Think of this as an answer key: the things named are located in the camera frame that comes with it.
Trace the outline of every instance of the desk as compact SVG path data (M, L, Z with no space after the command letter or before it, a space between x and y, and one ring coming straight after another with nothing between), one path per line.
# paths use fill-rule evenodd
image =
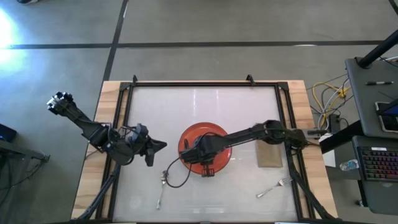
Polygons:
M292 100L297 127L313 128L314 123L307 98L307 92L305 91L304 82L301 80L289 80L283 82L288 82L289 84L290 97ZM114 81L104 82L98 102L98 107L96 110L95 121L113 122L120 83L121 82ZM124 116L126 98L127 97L123 98L124 101L121 105L120 117ZM88 146L86 153L89 154L93 151L95 151L95 149L91 146ZM325 165L323 163L321 150L318 147L314 146L307 147L303 151L303 157L305 161L308 182L310 184L312 192L315 194L319 202L326 208L326 210L331 215L337 217L335 202L331 194L329 180L326 173ZM98 193L101 187L105 160L106 154L100 154L97 152L85 161L81 173L75 204L72 211L72 218L76 218L81 215L86 207L92 202L95 195ZM108 211L109 196L110 190L105 198L103 217L106 216L105 211ZM303 208L303 214L305 217L307 217L308 211L306 209L307 206L305 204L304 196L300 194L300 198Z

